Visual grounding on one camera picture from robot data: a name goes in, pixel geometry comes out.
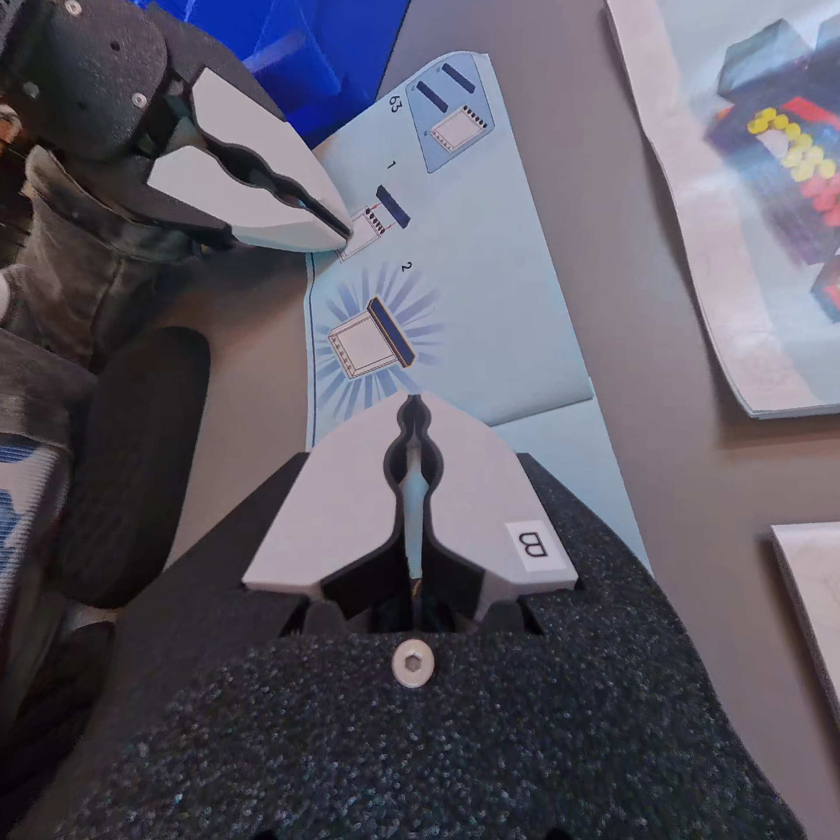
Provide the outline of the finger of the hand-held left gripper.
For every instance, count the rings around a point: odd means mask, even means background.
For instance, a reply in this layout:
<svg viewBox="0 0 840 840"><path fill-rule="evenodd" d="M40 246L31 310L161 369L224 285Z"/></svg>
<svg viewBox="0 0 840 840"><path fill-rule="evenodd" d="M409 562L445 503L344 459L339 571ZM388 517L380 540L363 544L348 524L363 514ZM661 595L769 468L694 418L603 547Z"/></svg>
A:
<svg viewBox="0 0 840 840"><path fill-rule="evenodd" d="M242 183L212 154L187 145L157 159L147 185L215 217L244 245L300 253L339 250L347 239L310 210Z"/></svg>
<svg viewBox="0 0 840 840"><path fill-rule="evenodd" d="M257 172L275 197L297 198L301 210L336 234L352 232L338 188L288 121L208 67L194 81L191 98L199 133L221 151L230 174Z"/></svg>

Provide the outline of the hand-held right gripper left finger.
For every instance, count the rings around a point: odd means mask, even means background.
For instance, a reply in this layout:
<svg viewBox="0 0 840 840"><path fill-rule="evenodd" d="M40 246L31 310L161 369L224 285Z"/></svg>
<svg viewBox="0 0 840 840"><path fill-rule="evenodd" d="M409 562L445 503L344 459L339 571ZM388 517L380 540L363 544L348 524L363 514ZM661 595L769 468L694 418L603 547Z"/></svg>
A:
<svg viewBox="0 0 840 840"><path fill-rule="evenodd" d="M251 591L392 599L409 583L406 445L413 396L394 394L311 450L243 575Z"/></svg>

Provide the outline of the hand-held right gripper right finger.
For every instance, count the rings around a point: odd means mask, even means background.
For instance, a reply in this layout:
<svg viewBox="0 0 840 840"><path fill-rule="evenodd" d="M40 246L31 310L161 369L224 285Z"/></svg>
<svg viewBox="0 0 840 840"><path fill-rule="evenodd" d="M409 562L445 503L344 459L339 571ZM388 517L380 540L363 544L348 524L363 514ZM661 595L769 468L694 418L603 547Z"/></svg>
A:
<svg viewBox="0 0 840 840"><path fill-rule="evenodd" d="M435 394L415 402L427 483L423 583L438 601L516 601L579 575L518 455Z"/></svg>

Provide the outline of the person's left forearm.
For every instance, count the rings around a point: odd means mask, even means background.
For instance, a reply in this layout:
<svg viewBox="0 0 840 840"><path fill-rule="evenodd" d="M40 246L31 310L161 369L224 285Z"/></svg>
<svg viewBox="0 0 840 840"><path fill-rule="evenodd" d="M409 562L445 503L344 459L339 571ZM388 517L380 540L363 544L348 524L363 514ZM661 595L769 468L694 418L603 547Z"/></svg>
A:
<svg viewBox="0 0 840 840"><path fill-rule="evenodd" d="M97 375L151 319L160 274L191 256L193 242L111 209L40 145L25 174L32 229L2 269L2 333Z"/></svg>

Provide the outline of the blue plastic bin with divider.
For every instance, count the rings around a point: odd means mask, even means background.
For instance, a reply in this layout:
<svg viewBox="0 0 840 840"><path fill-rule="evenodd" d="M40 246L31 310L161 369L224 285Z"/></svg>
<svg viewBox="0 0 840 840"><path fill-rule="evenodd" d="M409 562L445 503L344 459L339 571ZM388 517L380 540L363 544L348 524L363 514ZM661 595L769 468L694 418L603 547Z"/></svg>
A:
<svg viewBox="0 0 840 840"><path fill-rule="evenodd" d="M376 100L408 1L159 1L230 48L313 149Z"/></svg>

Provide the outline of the black bumpy cushion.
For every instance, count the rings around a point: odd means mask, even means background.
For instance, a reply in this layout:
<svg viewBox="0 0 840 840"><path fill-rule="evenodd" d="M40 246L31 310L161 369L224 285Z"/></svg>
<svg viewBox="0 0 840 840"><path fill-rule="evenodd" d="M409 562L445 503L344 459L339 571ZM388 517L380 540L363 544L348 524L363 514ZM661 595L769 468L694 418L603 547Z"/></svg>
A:
<svg viewBox="0 0 840 840"><path fill-rule="evenodd" d="M163 571L210 372L208 341L184 327L147 332L100 372L56 541L67 599L125 606Z"/></svg>

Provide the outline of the arcade cover instruction booklet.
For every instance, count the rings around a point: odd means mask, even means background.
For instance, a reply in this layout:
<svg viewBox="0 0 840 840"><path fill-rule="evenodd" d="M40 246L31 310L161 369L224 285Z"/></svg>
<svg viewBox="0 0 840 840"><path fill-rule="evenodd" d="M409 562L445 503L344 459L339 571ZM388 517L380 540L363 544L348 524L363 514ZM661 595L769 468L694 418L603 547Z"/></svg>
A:
<svg viewBox="0 0 840 840"><path fill-rule="evenodd" d="M839 523L776 524L773 548L805 645L839 726Z"/></svg>

